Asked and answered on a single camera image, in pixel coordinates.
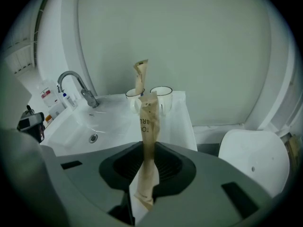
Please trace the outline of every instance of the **sink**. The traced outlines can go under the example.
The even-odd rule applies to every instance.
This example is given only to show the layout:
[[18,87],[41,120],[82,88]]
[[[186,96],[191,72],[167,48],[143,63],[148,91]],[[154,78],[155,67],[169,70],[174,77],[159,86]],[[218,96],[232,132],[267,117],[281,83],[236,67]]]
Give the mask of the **sink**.
[[[87,153],[141,141],[139,115],[133,114],[124,94],[97,97],[100,105],[91,108],[84,98],[78,107],[65,109],[45,130],[41,145],[53,148],[56,156]],[[90,142],[92,135],[98,138]],[[196,149],[196,141],[185,104],[185,92],[173,92],[173,106],[160,115],[158,141]]]

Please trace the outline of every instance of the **toilet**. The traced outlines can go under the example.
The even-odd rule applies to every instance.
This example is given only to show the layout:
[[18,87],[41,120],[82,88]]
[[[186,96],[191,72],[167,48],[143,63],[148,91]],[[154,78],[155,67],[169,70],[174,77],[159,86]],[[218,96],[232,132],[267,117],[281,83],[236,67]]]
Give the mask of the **toilet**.
[[281,193],[288,178],[288,153],[273,132],[231,130],[222,139],[219,158],[256,181],[271,197]]

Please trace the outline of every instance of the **faucet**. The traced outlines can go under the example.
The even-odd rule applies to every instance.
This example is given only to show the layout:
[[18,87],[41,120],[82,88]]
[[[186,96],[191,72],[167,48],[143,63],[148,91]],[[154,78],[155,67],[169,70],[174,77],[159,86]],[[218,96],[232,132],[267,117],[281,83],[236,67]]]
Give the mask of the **faucet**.
[[60,77],[58,78],[58,81],[57,81],[58,92],[59,93],[63,92],[63,89],[62,89],[62,80],[63,80],[63,78],[65,78],[68,75],[73,75],[74,77],[77,78],[80,86],[82,87],[81,94],[83,95],[83,97],[87,101],[87,104],[90,107],[93,107],[93,108],[97,107],[99,105],[99,103],[97,102],[97,100],[93,96],[92,92],[87,89],[87,87],[85,86],[85,84],[84,84],[82,78],[79,76],[79,74],[76,73],[76,72],[74,72],[74,71],[72,71],[72,70],[68,70],[68,71],[62,73],[60,75]]

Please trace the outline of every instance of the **shelf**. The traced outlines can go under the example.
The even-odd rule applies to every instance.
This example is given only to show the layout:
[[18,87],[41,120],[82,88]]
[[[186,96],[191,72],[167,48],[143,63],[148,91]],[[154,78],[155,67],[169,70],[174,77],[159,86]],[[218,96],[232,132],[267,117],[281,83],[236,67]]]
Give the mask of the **shelf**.
[[22,68],[22,70],[18,71],[18,72],[14,72],[16,77],[21,76],[23,73],[27,72],[28,70],[31,70],[33,68],[32,64],[29,64],[28,66],[26,66],[25,68]]
[[8,48],[6,51],[1,53],[1,56],[3,58],[6,58],[8,56],[10,56],[13,53],[16,53],[18,51],[24,50],[28,47],[30,47],[31,43],[29,40],[24,40],[22,42],[19,42],[17,44],[14,44],[12,47]]

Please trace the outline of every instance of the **mug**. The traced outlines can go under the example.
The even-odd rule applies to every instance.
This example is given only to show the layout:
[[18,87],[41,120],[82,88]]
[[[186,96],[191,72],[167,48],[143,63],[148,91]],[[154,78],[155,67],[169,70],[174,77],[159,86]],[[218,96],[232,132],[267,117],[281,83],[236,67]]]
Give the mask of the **mug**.
[[157,92],[159,111],[161,111],[163,115],[166,115],[172,105],[172,89],[170,87],[154,87],[151,90],[151,93],[152,92]]
[[130,89],[129,91],[127,91],[127,93],[125,93],[127,100],[130,102],[130,108],[131,111],[134,114],[138,114],[140,112],[140,108],[141,108],[141,101],[139,99],[139,97],[143,96],[143,93],[145,91],[145,89],[143,89],[143,92],[140,94],[136,94],[136,89]]

